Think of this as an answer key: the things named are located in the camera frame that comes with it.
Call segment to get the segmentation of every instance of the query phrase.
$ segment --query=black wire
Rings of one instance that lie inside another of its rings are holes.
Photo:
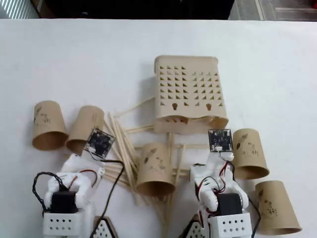
[[[232,179],[238,183],[236,181],[236,179],[234,178],[234,171],[235,171],[235,168],[234,168],[234,165],[233,163],[231,163],[231,161],[229,161],[229,165],[232,166]],[[252,231],[252,235],[251,235],[251,238],[254,238],[254,236],[256,235],[256,232],[257,232],[257,229],[258,229],[258,226],[260,224],[260,221],[261,221],[261,214],[260,214],[260,211],[259,209],[256,207],[256,205],[253,203],[253,201],[250,199],[250,197],[248,196],[248,200],[249,202],[251,203],[251,205],[254,207],[254,209],[257,211],[257,214],[259,216],[258,220],[257,220],[257,223],[255,224],[254,228],[253,228],[253,231]]]
[[[38,178],[41,175],[49,175],[49,176],[54,177],[59,184],[59,191],[68,191],[68,188],[63,184],[63,181],[61,180],[61,178],[59,176],[57,176],[56,174],[53,174],[51,172],[40,172],[35,176],[34,181],[33,181],[33,186],[32,186],[32,192],[34,193],[34,195],[36,196],[36,198],[38,199],[38,201],[42,205],[43,212],[47,212],[47,211],[49,211],[49,209],[45,206],[44,200],[41,199],[40,196],[38,195],[38,193],[36,192],[36,187],[35,187],[36,183],[38,181]]]
[[[94,227],[94,229],[93,229],[93,232],[91,233],[91,235],[90,235],[90,237],[89,237],[89,238],[93,238],[93,237],[94,237],[94,234],[95,234],[95,232],[96,232],[96,229],[98,228],[98,225],[99,225],[100,221],[103,219],[103,217],[104,217],[104,215],[105,215],[105,213],[106,213],[106,211],[107,211],[107,208],[108,208],[108,205],[109,205],[109,202],[110,202],[110,198],[111,198],[113,189],[114,189],[114,187],[116,186],[116,184],[118,183],[119,178],[121,177],[121,175],[122,175],[122,173],[123,173],[123,171],[124,171],[124,163],[123,163],[122,161],[120,161],[120,160],[97,160],[97,159],[94,158],[94,156],[92,155],[92,153],[91,153],[90,151],[89,151],[89,153],[90,153],[91,157],[92,157],[94,160],[96,160],[96,161],[104,162],[104,163],[119,163],[119,164],[122,165],[122,169],[121,169],[121,171],[120,171],[118,177],[115,179],[115,181],[114,181],[114,183],[113,183],[113,185],[112,185],[112,188],[111,188],[111,190],[110,190],[110,193],[109,193],[109,195],[108,195],[108,198],[107,198],[107,202],[106,202],[106,206],[105,206],[105,208],[104,208],[104,211],[103,211],[103,213],[101,214],[101,216],[99,217],[99,219],[97,220],[96,225],[95,225],[95,227]]]

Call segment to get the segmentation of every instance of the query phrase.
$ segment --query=brown paper cup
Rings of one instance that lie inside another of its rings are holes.
[[[240,129],[233,133],[233,153],[237,179],[258,179],[269,174],[256,130]]]
[[[39,150],[54,150],[65,144],[68,135],[60,110],[54,101],[42,101],[34,108],[32,145]]]
[[[258,231],[264,235],[286,235],[300,232],[292,204],[281,181],[265,181],[256,185],[261,221]]]
[[[66,147],[77,155],[81,155],[94,127],[103,129],[105,114],[95,106],[83,106],[73,125]]]
[[[166,145],[144,145],[136,184],[137,193],[145,196],[165,196],[174,190],[172,167]]]

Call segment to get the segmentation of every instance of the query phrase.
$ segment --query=bamboo skewer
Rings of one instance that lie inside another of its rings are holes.
[[[129,128],[125,129],[126,132],[128,133],[136,133],[136,132],[141,132],[141,131],[146,131],[146,130],[153,130],[154,125],[144,125],[144,126],[139,126],[139,127],[134,127],[134,128]]]
[[[124,114],[127,114],[127,113],[133,111],[134,109],[136,109],[136,108],[142,106],[144,103],[149,102],[149,101],[151,101],[151,100],[154,99],[154,98],[155,98],[155,97],[149,98],[149,99],[147,99],[147,100],[145,100],[145,101],[143,101],[143,102],[141,102],[141,103],[139,103],[139,104],[137,104],[137,105],[135,105],[135,106],[133,106],[133,107],[131,107],[131,108],[129,108],[129,109],[123,111],[123,112],[121,112],[121,113],[118,113],[117,115],[115,115],[115,117],[116,117],[116,118],[121,117],[121,116],[123,116]]]

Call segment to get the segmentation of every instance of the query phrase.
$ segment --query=popsicle stick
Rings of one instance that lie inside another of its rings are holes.
[[[139,103],[139,104],[137,104],[137,105],[135,105],[135,106],[133,106],[133,107],[131,107],[131,108],[125,110],[125,111],[123,111],[123,112],[120,112],[120,113],[116,114],[115,117],[116,117],[116,118],[121,117],[121,116],[123,116],[124,114],[127,114],[127,113],[129,113],[129,112],[131,112],[131,111],[137,109],[138,107],[142,106],[144,103],[149,102],[149,101],[151,101],[151,100],[154,99],[154,98],[155,98],[155,97],[149,98],[149,99],[147,99],[147,100],[145,100],[145,101],[143,101],[143,102],[141,102],[141,103]]]

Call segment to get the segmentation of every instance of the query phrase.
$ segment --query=white perforated box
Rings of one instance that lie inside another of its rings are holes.
[[[155,59],[155,132],[205,133],[228,123],[215,57]]]
[[[250,237],[250,213],[209,218],[213,238]]]
[[[80,236],[83,213],[44,213],[43,234],[47,236]]]

